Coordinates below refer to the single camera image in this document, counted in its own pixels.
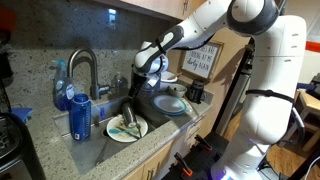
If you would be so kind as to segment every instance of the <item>stacked plates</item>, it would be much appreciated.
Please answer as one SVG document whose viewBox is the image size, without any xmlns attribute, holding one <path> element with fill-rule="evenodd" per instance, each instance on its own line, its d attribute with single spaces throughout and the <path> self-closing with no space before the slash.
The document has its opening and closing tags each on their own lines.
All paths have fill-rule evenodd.
<svg viewBox="0 0 320 180">
<path fill-rule="evenodd" d="M 186 104 L 177 97 L 160 95 L 152 99 L 153 108 L 164 114 L 177 116 L 185 113 Z"/>
</svg>

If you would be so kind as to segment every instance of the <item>kitchen sink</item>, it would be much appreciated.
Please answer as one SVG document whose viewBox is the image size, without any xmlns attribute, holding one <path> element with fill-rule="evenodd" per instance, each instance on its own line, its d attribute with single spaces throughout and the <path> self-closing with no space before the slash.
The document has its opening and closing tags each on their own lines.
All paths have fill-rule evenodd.
<svg viewBox="0 0 320 180">
<path fill-rule="evenodd" d="M 110 138 L 105 132 L 108 122 L 121 113 L 121 104 L 127 100 L 127 97 L 121 97 L 97 106 L 92 105 L 91 134 L 89 139 L 83 142 L 76 141 L 72 138 L 68 113 L 53 117 L 80 174 L 86 174 L 99 163 L 102 163 L 104 160 L 127 148 L 132 143 L 139 141 L 137 140 L 130 143 L 118 142 Z M 147 134 L 170 120 L 167 116 L 156 112 L 148 103 L 150 102 L 137 100 L 134 106 L 136 114 L 147 121 Z M 100 108 L 105 109 L 106 119 L 104 120 L 100 118 Z"/>
</svg>

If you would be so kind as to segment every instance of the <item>picture frame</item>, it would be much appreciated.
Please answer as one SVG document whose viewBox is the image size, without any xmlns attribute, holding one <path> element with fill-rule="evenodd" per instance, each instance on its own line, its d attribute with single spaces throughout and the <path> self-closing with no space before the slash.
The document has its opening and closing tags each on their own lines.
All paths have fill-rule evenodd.
<svg viewBox="0 0 320 180">
<path fill-rule="evenodd" d="M 183 74 L 189 74 L 192 78 L 206 82 L 210 81 L 223 45 L 222 42 L 210 41 L 198 49 L 186 51 L 180 60 L 180 69 Z"/>
</svg>

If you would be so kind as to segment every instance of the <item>kitchen counter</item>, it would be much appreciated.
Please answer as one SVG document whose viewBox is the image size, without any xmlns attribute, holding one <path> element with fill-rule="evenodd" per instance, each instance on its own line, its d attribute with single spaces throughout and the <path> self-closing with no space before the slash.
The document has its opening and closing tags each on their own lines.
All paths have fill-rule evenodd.
<svg viewBox="0 0 320 180">
<path fill-rule="evenodd" d="M 107 101 L 109 101 L 108 95 L 104 95 L 94 103 L 102 104 Z M 191 103 L 191 106 L 194 108 L 192 112 L 181 116 L 168 116 L 171 119 L 169 122 L 105 160 L 85 175 L 79 174 L 54 123 L 53 117 L 61 115 L 62 112 L 53 104 L 34 108 L 32 119 L 28 122 L 28 129 L 47 179 L 120 179 L 174 139 L 211 107 L 205 102 Z"/>
</svg>

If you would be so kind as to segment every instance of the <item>framed sign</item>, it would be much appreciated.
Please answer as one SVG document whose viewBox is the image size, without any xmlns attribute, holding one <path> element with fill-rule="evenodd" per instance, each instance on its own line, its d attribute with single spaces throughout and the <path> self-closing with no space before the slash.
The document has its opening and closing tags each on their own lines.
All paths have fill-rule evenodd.
<svg viewBox="0 0 320 180">
<path fill-rule="evenodd" d="M 187 51 L 181 69 L 203 79 L 210 79 L 222 47 L 221 42 L 209 42 L 199 49 Z"/>
</svg>

